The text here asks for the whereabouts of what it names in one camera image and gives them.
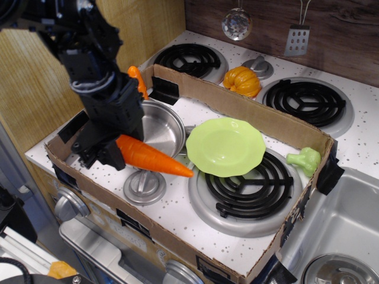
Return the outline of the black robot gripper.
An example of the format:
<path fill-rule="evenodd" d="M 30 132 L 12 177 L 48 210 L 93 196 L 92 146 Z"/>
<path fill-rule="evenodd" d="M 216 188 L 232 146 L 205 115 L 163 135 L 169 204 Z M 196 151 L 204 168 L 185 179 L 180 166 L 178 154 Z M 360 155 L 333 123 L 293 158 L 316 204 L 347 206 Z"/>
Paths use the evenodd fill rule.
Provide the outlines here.
<path fill-rule="evenodd" d="M 102 86 L 73 85 L 89 117 L 89 122 L 72 146 L 82 167 L 90 169 L 99 160 L 117 171 L 125 168 L 121 150 L 113 139 L 121 134 L 141 141 L 144 139 L 144 112 L 138 84 L 135 78 L 115 75 Z"/>

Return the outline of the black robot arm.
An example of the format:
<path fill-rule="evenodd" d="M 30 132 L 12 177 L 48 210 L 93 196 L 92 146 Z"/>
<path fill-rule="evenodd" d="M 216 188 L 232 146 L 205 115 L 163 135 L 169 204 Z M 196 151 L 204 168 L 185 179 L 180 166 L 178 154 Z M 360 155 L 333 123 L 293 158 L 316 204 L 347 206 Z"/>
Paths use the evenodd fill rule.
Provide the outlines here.
<path fill-rule="evenodd" d="M 84 110 L 59 137 L 73 140 L 71 151 L 81 165 L 98 161 L 122 170 L 126 164 L 116 140 L 123 134 L 144 139 L 142 95 L 138 81 L 120 71 L 116 57 L 122 41 L 96 3 L 2 1 L 1 28 L 36 33 L 64 65 Z"/>

